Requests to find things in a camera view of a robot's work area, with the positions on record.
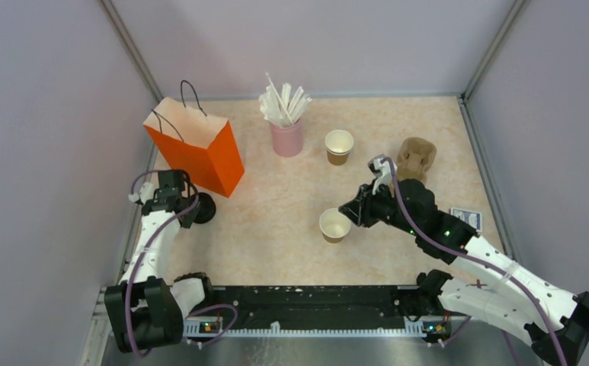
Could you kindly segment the bundle of white wrapped straws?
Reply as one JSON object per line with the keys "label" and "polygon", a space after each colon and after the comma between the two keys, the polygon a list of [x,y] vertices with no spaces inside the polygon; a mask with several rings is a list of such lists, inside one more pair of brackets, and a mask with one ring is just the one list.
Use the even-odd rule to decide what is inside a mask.
{"label": "bundle of white wrapped straws", "polygon": [[312,97],[301,86],[293,91],[290,83],[278,89],[268,73],[266,77],[268,85],[258,98],[260,112],[275,127],[293,127],[308,110]]}

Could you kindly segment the brown paper coffee cup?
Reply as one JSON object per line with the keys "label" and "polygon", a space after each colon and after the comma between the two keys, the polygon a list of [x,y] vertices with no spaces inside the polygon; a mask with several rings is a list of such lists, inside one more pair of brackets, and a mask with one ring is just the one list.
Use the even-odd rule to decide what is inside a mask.
{"label": "brown paper coffee cup", "polygon": [[339,243],[350,232],[352,222],[339,209],[325,210],[319,217],[319,229],[326,242]]}

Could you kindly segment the blue playing card deck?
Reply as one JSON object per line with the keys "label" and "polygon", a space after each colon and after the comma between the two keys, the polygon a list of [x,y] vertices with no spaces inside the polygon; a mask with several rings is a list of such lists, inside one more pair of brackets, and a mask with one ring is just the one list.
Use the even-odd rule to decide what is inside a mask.
{"label": "blue playing card deck", "polygon": [[458,207],[451,207],[450,214],[473,227],[478,233],[482,232],[482,213]]}

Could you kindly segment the black plastic lid stack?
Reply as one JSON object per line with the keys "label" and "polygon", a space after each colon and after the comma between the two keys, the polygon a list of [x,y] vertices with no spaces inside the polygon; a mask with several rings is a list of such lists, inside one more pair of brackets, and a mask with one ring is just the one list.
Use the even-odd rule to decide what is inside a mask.
{"label": "black plastic lid stack", "polygon": [[194,216],[194,223],[205,224],[210,222],[216,215],[216,204],[212,196],[205,192],[197,194],[197,213]]}

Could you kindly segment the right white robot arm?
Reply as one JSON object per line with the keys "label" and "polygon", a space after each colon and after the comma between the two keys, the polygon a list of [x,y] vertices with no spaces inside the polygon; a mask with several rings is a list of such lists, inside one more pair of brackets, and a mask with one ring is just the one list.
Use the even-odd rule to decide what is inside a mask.
{"label": "right white robot arm", "polygon": [[467,271],[483,287],[434,269],[418,275],[418,305],[485,321],[526,343],[550,365],[576,365],[589,343],[589,292],[562,290],[497,250],[461,219],[439,210],[434,193],[415,179],[400,181],[402,197],[374,183],[339,207],[356,226],[382,222],[412,234],[427,255]]}

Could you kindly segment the pink cylindrical straw holder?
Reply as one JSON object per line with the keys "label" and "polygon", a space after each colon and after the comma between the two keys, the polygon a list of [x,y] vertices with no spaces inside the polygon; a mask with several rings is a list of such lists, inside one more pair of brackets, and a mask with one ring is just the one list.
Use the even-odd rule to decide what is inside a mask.
{"label": "pink cylindrical straw holder", "polygon": [[274,152],[284,158],[297,156],[304,147],[303,121],[299,119],[294,125],[278,127],[269,123]]}

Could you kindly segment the orange paper bag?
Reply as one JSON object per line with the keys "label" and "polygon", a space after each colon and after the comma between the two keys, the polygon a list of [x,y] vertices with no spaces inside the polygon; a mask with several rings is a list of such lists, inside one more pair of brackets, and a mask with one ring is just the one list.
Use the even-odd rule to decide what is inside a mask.
{"label": "orange paper bag", "polygon": [[231,197],[245,173],[230,121],[206,112],[195,87],[181,80],[179,101],[163,98],[142,126],[172,169],[198,187]]}

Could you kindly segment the stack of brown paper cups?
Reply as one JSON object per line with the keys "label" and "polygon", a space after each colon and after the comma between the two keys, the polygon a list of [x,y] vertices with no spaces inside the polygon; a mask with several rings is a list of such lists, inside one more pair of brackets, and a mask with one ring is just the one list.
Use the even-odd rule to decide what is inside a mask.
{"label": "stack of brown paper cups", "polygon": [[343,165],[354,147],[354,138],[346,130],[332,130],[325,137],[325,147],[328,161],[332,165]]}

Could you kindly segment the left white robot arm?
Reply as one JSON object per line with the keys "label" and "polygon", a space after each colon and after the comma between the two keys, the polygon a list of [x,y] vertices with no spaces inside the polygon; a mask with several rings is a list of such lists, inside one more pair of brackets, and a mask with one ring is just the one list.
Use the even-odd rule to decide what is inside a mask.
{"label": "left white robot arm", "polygon": [[156,173],[157,185],[146,182],[129,195],[141,207],[139,238],[119,283],[104,294],[118,349],[141,358],[153,348],[179,343],[189,312],[206,315],[216,302],[203,273],[181,279],[176,291],[164,279],[178,232],[211,220],[213,199],[198,192],[185,170]]}

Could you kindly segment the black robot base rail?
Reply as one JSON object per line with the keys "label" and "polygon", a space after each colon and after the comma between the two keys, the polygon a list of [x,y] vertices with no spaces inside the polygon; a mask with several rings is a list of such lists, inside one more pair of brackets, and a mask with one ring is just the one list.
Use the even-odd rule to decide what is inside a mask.
{"label": "black robot base rail", "polygon": [[458,316],[412,285],[226,286],[208,291],[188,337],[400,336],[447,339]]}

